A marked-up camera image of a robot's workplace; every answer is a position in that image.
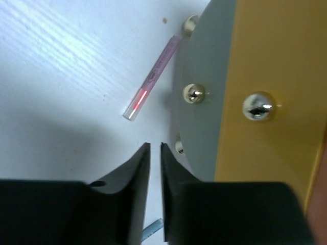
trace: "drawer knob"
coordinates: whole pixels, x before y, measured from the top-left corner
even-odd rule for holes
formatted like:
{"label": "drawer knob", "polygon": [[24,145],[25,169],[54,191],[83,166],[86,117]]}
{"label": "drawer knob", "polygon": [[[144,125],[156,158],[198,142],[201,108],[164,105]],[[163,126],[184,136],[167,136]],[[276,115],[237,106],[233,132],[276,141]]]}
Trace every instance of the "drawer knob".
{"label": "drawer knob", "polygon": [[205,90],[200,84],[188,84],[183,89],[183,98],[187,103],[198,104],[204,100]]}
{"label": "drawer knob", "polygon": [[252,121],[268,119],[273,109],[272,99],[264,93],[253,93],[243,103],[243,114]]}

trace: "transparent tube end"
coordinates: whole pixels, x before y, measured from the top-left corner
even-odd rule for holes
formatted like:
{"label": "transparent tube end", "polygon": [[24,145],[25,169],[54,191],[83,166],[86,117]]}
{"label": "transparent tube end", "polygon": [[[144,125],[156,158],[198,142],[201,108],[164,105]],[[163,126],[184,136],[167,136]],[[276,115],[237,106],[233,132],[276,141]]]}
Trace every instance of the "transparent tube end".
{"label": "transparent tube end", "polygon": [[134,121],[147,97],[148,92],[141,88],[123,114],[123,117],[130,121]]}

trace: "purple tube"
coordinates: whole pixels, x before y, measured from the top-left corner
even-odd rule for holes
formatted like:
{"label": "purple tube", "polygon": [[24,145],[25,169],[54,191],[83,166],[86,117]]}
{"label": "purple tube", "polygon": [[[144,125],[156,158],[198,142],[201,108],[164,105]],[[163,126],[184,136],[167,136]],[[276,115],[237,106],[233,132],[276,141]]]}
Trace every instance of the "purple tube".
{"label": "purple tube", "polygon": [[180,41],[181,38],[178,36],[173,36],[169,40],[166,47],[164,48],[161,55],[159,56],[157,62],[154,64],[147,78],[143,82],[143,85],[138,90],[136,96],[134,97],[131,104],[125,111],[123,115],[125,118],[131,121],[135,120],[142,105],[144,104],[145,100],[149,96],[149,93],[151,92],[155,83],[158,81],[160,75],[164,71],[165,67],[167,66],[168,62],[172,58],[173,54],[177,50]]}

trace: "yellow surface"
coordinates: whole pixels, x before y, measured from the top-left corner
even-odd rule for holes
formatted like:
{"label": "yellow surface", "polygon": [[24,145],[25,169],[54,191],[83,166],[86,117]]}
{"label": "yellow surface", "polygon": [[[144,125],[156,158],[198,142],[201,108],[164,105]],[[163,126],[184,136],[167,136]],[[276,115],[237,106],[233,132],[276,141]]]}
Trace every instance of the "yellow surface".
{"label": "yellow surface", "polygon": [[[283,181],[306,207],[327,121],[327,2],[239,0],[219,138],[216,181]],[[268,121],[242,103],[269,93]]]}

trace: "white table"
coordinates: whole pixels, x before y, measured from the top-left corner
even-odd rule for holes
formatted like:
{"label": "white table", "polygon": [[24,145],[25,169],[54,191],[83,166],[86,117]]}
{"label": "white table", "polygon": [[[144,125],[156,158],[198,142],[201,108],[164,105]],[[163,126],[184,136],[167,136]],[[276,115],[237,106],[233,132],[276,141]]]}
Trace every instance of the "white table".
{"label": "white table", "polygon": [[[178,64],[136,121],[122,114],[169,38],[207,3],[0,0],[0,178],[91,182],[150,142],[145,226],[162,217],[159,145],[173,149],[178,134]],[[144,242],[161,243],[160,233]]]}

